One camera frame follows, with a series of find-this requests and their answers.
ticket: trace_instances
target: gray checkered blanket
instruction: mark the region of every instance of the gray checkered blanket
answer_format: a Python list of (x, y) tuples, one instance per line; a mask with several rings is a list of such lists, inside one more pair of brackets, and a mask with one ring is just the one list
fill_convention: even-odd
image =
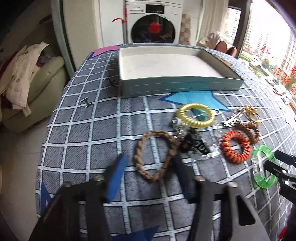
[[(252, 149), (264, 144), (273, 151), (295, 154), (295, 130), (286, 123), (274, 94), (233, 57), (208, 51), (230, 62), (245, 79), (239, 91), (213, 91), (213, 95), (229, 109), (241, 108), (245, 104), (256, 108), (262, 118), (259, 125), (261, 137)], [(110, 86), (105, 78), (119, 78), (118, 50), (87, 58), (64, 89), (42, 145), (36, 178), (38, 216), (42, 205), (42, 183), (53, 197), (63, 181), (73, 184), (87, 182), (93, 175), (104, 172), (119, 153), (124, 153), (128, 162), (120, 190), (113, 202), (104, 205), (112, 235), (159, 225), (154, 241), (186, 240), (195, 205), (184, 199), (174, 171), (169, 169), (164, 179), (151, 184), (136, 173), (133, 162), (133, 151), (142, 134), (148, 130), (173, 131), (169, 123), (179, 106), (159, 100), (164, 95), (120, 98), (116, 88)], [(88, 108), (81, 103), (86, 97), (93, 103)], [(222, 112), (217, 119), (224, 121), (230, 114)], [(200, 134), (213, 144), (216, 131), (202, 129)], [(167, 150), (165, 141), (151, 138), (143, 154), (145, 168), (152, 173), (159, 169)], [(196, 174), (212, 182), (237, 182), (257, 210), (271, 240), (275, 240), (288, 217), (291, 203), (279, 195), (278, 183), (268, 189), (254, 188), (250, 158), (242, 164), (228, 162), (222, 155), (197, 163), (191, 162), (186, 154), (182, 158)], [(280, 164), (296, 174), (295, 168)], [(86, 236), (84, 203), (81, 202), (80, 206), (81, 233)], [(218, 239), (219, 223), (220, 206), (219, 201), (215, 201), (212, 240)]]

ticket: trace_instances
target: washing machine door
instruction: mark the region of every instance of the washing machine door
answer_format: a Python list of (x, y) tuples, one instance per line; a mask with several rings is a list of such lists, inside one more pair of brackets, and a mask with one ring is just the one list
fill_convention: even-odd
[(172, 22), (158, 14), (143, 16), (131, 30), (133, 43), (173, 43), (175, 35)]

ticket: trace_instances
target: washing machine control panel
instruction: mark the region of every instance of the washing machine control panel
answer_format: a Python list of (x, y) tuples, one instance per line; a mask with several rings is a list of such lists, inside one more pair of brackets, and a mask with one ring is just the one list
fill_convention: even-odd
[(164, 14), (165, 13), (165, 6), (164, 5), (146, 4), (146, 13)]

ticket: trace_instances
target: car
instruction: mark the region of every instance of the car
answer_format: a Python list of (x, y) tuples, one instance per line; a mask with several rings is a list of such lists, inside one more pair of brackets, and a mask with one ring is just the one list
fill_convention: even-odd
[(276, 85), (280, 84), (280, 82), (276, 78), (273, 78), (273, 82), (275, 82)]
[(289, 100), (292, 99), (292, 94), (288, 90), (283, 93), (283, 96), (287, 97)]
[(287, 97), (285, 97), (285, 96), (281, 96), (281, 100), (282, 100), (286, 105), (290, 104), (290, 100), (289, 100)]
[(263, 68), (262, 69), (262, 72), (263, 72), (263, 74), (265, 75), (265, 76), (269, 76), (269, 75), (271, 75), (271, 73), (268, 71), (268, 69), (266, 69), (266, 68)]
[(269, 76), (266, 76), (265, 80), (271, 86), (274, 86), (275, 85), (275, 82), (273, 81), (273, 78), (270, 75)]
[(261, 60), (260, 60), (257, 56), (255, 56), (255, 55), (252, 55), (252, 56), (250, 57), (250, 59), (253, 60), (254, 62), (261, 63)]
[(274, 86), (274, 92), (277, 93), (278, 95), (282, 95), (285, 91), (286, 91), (286, 88), (281, 84)]
[(293, 98), (290, 100), (290, 104), (289, 105), (292, 108), (292, 110), (294, 111), (294, 113), (296, 114), (296, 103), (293, 100)]
[(262, 65), (261, 65), (259, 62), (251, 61), (251, 62), (249, 63), (249, 66), (250, 66), (250, 67), (255, 67), (255, 68), (258, 68), (258, 69), (263, 69)]

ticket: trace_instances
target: brown twisted bracelet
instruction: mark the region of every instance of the brown twisted bracelet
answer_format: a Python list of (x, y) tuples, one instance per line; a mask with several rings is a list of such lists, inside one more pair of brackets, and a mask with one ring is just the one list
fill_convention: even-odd
[(253, 122), (236, 123), (236, 128), (243, 131), (248, 136), (251, 145), (259, 141), (260, 133), (258, 127)]
[[(166, 138), (170, 148), (168, 150), (165, 163), (161, 167), (161, 170), (155, 173), (154, 175), (152, 175), (149, 171), (143, 168), (144, 162), (142, 160), (143, 148), (146, 145), (147, 139), (149, 139), (151, 136)], [(147, 134), (144, 134), (142, 136), (142, 139), (138, 141), (138, 147), (136, 148), (135, 155), (134, 155), (136, 167), (138, 168), (138, 173), (142, 175), (145, 179), (150, 180), (152, 182), (159, 180), (164, 176), (172, 157), (175, 156), (176, 153), (177, 153), (177, 142), (175, 141), (174, 137), (171, 136), (168, 132), (162, 131), (162, 130), (148, 131)]]

